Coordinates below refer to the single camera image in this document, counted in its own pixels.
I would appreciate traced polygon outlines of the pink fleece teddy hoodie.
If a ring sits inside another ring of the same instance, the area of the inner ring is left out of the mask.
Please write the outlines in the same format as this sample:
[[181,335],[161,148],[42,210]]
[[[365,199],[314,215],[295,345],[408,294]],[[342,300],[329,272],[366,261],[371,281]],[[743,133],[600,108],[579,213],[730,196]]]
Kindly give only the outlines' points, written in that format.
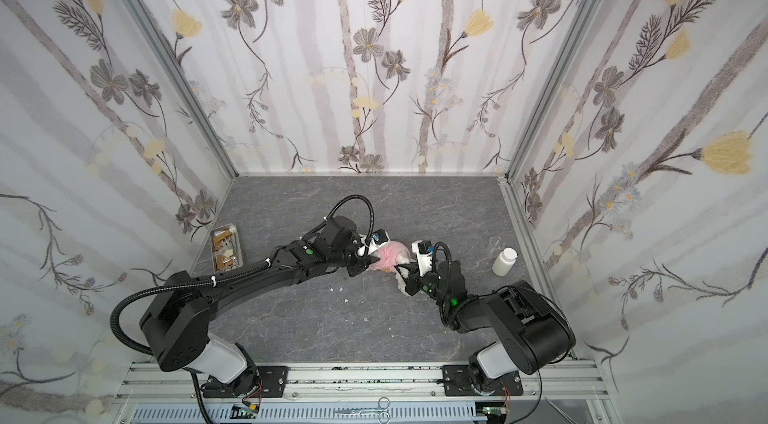
[[398,265],[411,262],[411,251],[402,243],[391,241],[377,249],[373,256],[376,261],[369,266],[370,270],[391,273]]

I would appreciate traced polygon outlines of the white plush teddy bear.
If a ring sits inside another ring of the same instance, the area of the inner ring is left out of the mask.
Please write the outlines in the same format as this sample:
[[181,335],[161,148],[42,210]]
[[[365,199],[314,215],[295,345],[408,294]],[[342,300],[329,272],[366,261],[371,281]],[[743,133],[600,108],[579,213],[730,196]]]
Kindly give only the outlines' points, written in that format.
[[395,266],[397,286],[401,293],[413,296],[418,291],[416,287],[415,273],[410,264],[400,264]]

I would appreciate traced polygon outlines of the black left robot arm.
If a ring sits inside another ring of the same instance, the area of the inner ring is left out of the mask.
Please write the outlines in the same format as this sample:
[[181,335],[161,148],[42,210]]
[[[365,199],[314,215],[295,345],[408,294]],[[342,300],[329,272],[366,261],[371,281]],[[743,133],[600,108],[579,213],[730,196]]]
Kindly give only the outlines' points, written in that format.
[[247,351],[211,334],[211,322],[270,291],[339,269],[346,269],[350,276],[366,270],[374,260],[370,250],[374,231],[360,234],[353,221],[337,214],[351,201],[362,202],[368,215],[375,215],[368,198],[349,195],[304,236],[276,246],[254,264],[198,278],[178,272],[161,286],[121,300],[110,315],[112,334],[127,348],[153,357],[162,371],[188,372],[201,417],[210,422],[200,375],[208,375],[217,391],[232,397],[252,395],[263,382]]

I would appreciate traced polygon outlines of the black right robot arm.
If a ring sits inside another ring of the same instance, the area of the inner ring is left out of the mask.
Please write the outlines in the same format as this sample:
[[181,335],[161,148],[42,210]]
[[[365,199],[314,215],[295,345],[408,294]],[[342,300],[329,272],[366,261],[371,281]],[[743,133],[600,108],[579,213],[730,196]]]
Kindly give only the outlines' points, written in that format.
[[467,292],[456,262],[440,262],[424,274],[415,263],[396,271],[406,294],[422,292],[434,301],[445,328],[459,334],[494,331],[496,341],[470,356],[465,375],[453,380],[463,391],[489,394],[505,376],[533,375],[576,344],[566,318],[524,280],[476,295]]

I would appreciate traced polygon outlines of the white plastic bottle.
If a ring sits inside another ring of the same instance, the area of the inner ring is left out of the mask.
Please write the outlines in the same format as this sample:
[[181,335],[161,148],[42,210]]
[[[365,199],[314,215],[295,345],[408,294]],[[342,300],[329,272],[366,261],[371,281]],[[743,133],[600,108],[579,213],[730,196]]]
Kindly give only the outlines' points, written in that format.
[[498,277],[507,276],[514,268],[518,259],[515,249],[507,247],[500,251],[492,265],[492,272]]

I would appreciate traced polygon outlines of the clear tray with small parts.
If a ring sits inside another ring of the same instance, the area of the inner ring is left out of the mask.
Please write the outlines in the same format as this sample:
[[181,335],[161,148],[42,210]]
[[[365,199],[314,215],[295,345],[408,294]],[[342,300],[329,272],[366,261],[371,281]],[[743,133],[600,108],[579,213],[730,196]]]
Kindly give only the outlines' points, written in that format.
[[228,272],[243,266],[239,233],[235,224],[226,224],[210,233],[214,272]]

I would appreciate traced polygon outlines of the steel scissors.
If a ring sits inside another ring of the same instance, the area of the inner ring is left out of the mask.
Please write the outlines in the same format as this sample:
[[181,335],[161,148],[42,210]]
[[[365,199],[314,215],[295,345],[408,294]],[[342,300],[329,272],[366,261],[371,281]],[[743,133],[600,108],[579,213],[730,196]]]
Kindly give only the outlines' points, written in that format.
[[387,397],[381,397],[375,405],[350,407],[335,410],[334,414],[348,418],[375,419],[377,423],[388,424],[391,421],[391,401]]

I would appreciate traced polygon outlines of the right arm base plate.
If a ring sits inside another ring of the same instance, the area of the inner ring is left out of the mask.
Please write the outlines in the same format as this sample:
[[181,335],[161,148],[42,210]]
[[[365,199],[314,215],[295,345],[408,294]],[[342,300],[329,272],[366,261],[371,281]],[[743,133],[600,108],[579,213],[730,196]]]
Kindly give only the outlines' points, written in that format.
[[524,394],[518,371],[489,378],[473,364],[446,364],[441,367],[444,393],[448,397],[505,397]]

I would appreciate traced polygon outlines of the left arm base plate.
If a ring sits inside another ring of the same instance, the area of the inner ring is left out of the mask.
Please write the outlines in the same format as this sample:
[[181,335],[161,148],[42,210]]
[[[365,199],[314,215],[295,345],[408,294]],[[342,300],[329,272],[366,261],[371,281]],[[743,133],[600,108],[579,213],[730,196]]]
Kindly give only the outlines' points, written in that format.
[[247,368],[229,384],[210,377],[201,385],[205,398],[281,398],[287,384],[288,366],[257,365]]

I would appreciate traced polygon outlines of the aluminium mounting rail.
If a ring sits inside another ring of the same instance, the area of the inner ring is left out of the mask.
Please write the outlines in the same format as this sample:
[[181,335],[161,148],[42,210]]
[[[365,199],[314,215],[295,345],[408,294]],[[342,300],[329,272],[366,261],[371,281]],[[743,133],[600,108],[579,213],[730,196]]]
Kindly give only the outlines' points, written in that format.
[[[524,394],[448,397],[441,362],[292,363],[281,398],[205,398],[215,423],[377,423],[335,410],[391,401],[389,423],[617,423],[608,386],[591,361],[563,361],[519,375]],[[153,364],[130,367],[108,423],[202,423],[190,377]]]

